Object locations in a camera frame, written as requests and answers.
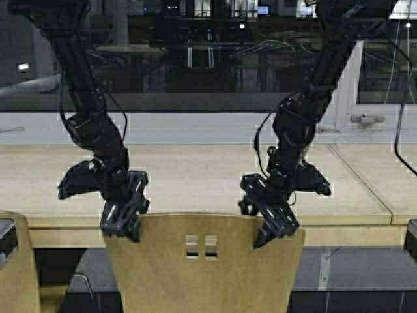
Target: light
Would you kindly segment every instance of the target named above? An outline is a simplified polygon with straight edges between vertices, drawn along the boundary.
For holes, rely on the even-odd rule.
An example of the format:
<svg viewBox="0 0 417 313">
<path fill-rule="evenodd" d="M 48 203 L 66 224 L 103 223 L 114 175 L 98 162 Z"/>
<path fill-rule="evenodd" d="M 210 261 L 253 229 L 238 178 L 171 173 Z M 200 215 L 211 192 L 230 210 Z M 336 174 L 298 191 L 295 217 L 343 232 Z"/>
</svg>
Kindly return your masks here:
<svg viewBox="0 0 417 313">
<path fill-rule="evenodd" d="M 17 69 L 19 72 L 25 72 L 26 70 L 29 70 L 31 68 L 30 63 L 18 63 Z"/>
</svg>

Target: black cable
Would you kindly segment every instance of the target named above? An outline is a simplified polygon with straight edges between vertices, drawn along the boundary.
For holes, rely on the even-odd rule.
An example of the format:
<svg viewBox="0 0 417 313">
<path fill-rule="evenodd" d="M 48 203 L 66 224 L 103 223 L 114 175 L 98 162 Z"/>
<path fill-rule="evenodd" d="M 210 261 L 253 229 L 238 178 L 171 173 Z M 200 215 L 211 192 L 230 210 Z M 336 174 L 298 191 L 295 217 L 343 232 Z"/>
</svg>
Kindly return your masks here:
<svg viewBox="0 0 417 313">
<path fill-rule="evenodd" d="M 64 113 L 64 106 L 63 106 L 63 102 L 64 102 L 64 71 L 61 72 L 61 77 L 59 80 L 59 91 L 58 91 L 58 112 L 59 112 L 59 116 L 61 117 L 61 121 L 63 122 L 63 125 L 66 129 L 67 132 L 69 132 L 71 134 L 71 131 L 68 128 L 67 125 L 67 121 L 66 121 L 66 117 L 65 117 L 65 113 Z"/>
<path fill-rule="evenodd" d="M 401 163 L 403 163 L 414 175 L 417 176 L 417 171 L 406 160 L 404 160 L 404 158 L 400 155 L 399 149 L 398 149 L 399 137 L 401 135 L 401 124 L 403 122 L 403 113 L 405 109 L 405 101 L 407 99 L 408 91 L 411 87 L 411 78 L 414 72 L 413 63 L 411 59 L 408 57 L 408 55 L 404 53 L 404 51 L 397 44 L 395 44 L 395 42 L 393 42 L 388 36 L 386 36 L 386 38 L 389 41 L 389 43 L 409 62 L 409 67 L 411 68 L 409 78 L 403 88 L 403 98 L 401 100 L 401 106 L 399 109 L 397 134 L 395 135 L 394 151 L 395 151 L 395 155 L 401 161 Z"/>
<path fill-rule="evenodd" d="M 261 167 L 261 172 L 265 177 L 269 177 L 268 174 L 265 173 L 263 167 L 262 167 L 262 162 L 261 162 L 261 151 L 260 151 L 260 143 L 259 143 L 259 137 L 261 134 L 261 130 L 263 128 L 263 126 L 265 125 L 266 121 L 268 121 L 269 117 L 278 111 L 278 108 L 280 107 L 280 105 L 285 102 L 288 98 L 291 98 L 292 96 L 296 95 L 297 93 L 300 93 L 301 91 L 295 91 L 294 93 L 291 93 L 290 95 L 286 96 L 284 100 L 282 100 L 275 109 L 273 109 L 271 112 L 269 112 L 269 114 L 267 115 L 267 117 L 265 117 L 265 119 L 263 120 L 262 124 L 260 127 L 258 127 L 258 129 L 256 130 L 256 135 L 255 135 L 255 139 L 253 140 L 253 148 L 255 149 L 256 153 L 257 153 L 257 158 L 258 158 L 258 162 L 259 162 L 259 166 Z"/>
<path fill-rule="evenodd" d="M 124 116 L 124 130 L 123 130 L 123 141 L 126 137 L 126 130 L 128 128 L 128 116 L 126 115 L 126 112 L 124 109 L 120 106 L 120 104 L 116 101 L 116 99 L 113 97 L 113 95 L 107 90 L 106 93 L 109 95 L 110 99 L 113 101 L 113 103 L 122 111 Z"/>
<path fill-rule="evenodd" d="M 70 131 L 67 127 L 66 117 L 65 117 L 65 113 L 64 113 L 64 109 L 63 109 L 63 93 L 64 93 L 64 87 L 63 87 L 64 83 L 63 82 L 64 82 L 64 72 L 61 73 L 61 79 L 60 79 L 60 82 L 59 82 L 58 111 L 59 111 L 59 116 L 61 117 L 61 121 L 63 122 L 64 127 L 70 133 Z M 123 141 L 124 141 L 124 139 L 126 137 L 126 131 L 127 131 L 127 128 L 128 128 L 128 117 L 126 115 L 126 112 L 120 106 L 120 104 L 116 101 L 116 99 L 113 97 L 113 95 L 108 90 L 106 90 L 103 85 L 100 84 L 100 86 L 109 95 L 109 97 L 113 101 L 113 103 L 123 113 L 123 116 L 124 116 Z"/>
</svg>

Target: white cable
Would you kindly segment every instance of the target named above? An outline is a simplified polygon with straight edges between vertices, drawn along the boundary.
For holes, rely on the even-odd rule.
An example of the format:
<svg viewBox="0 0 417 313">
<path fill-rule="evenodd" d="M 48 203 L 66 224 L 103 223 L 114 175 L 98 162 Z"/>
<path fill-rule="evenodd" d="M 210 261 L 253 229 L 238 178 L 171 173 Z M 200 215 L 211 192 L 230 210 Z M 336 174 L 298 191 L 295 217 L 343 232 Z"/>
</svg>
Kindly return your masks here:
<svg viewBox="0 0 417 313">
<path fill-rule="evenodd" d="M 396 36 L 397 38 L 395 40 L 395 44 L 397 44 L 397 45 L 398 45 L 398 39 L 399 39 L 399 27 L 400 27 L 400 25 L 401 25 L 401 20 L 398 20 L 398 28 L 397 28 L 397 36 Z M 386 90 L 384 104 L 386 104 L 388 102 L 388 96 L 390 95 L 392 79 L 394 78 L 395 59 L 396 58 L 397 58 L 397 49 L 394 49 L 394 56 L 392 58 L 391 77 L 390 77 L 390 82 L 388 83 L 388 89 Z"/>
<path fill-rule="evenodd" d="M 409 15 L 408 15 L 408 19 L 407 19 L 407 24 L 410 23 L 411 5 L 412 5 L 412 0 L 410 0 L 410 2 L 409 2 Z M 410 58 L 410 29 L 408 29 L 408 28 L 407 28 L 407 57 Z M 411 73 L 410 73 L 410 63 L 409 62 L 407 62 L 407 74 L 408 74 L 408 78 L 410 79 Z M 411 84 L 409 85 L 409 90 L 410 90 L 412 102 L 414 104 L 416 104 L 416 100 L 414 99 L 414 94 L 412 93 Z"/>
</svg>

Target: wooden table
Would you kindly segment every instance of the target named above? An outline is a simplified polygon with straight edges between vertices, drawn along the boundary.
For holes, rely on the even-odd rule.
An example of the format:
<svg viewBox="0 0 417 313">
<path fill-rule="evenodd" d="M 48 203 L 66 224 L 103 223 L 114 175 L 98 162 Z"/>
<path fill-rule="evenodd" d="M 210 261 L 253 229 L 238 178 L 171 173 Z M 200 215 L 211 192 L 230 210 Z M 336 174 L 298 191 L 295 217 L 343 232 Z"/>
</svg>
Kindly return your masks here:
<svg viewBox="0 0 417 313">
<path fill-rule="evenodd" d="M 150 213 L 239 215 L 240 178 L 259 172 L 251 145 L 133 145 L 131 168 L 150 177 Z M 417 145 L 403 145 L 416 155 Z M 98 193 L 60 201 L 57 185 L 91 158 L 73 145 L 0 146 L 4 210 L 27 217 L 34 248 L 104 247 Z M 308 161 L 332 184 L 331 197 L 297 193 L 293 207 L 306 246 L 399 246 L 417 218 L 417 185 L 388 145 L 314 145 Z"/>
</svg>

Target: monitor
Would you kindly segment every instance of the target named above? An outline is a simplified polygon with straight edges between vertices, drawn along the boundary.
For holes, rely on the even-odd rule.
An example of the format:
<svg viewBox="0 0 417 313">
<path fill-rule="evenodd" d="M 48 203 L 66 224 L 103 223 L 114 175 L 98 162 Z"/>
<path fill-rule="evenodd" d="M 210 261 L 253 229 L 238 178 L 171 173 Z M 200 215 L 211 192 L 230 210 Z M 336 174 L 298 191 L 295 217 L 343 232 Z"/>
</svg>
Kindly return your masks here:
<svg viewBox="0 0 417 313">
<path fill-rule="evenodd" d="M 270 15 L 271 14 L 271 7 L 270 5 L 258 5 L 258 16 L 262 15 Z"/>
<path fill-rule="evenodd" d="M 316 5 L 307 6 L 305 0 L 298 0 L 297 18 L 317 18 Z"/>
</svg>

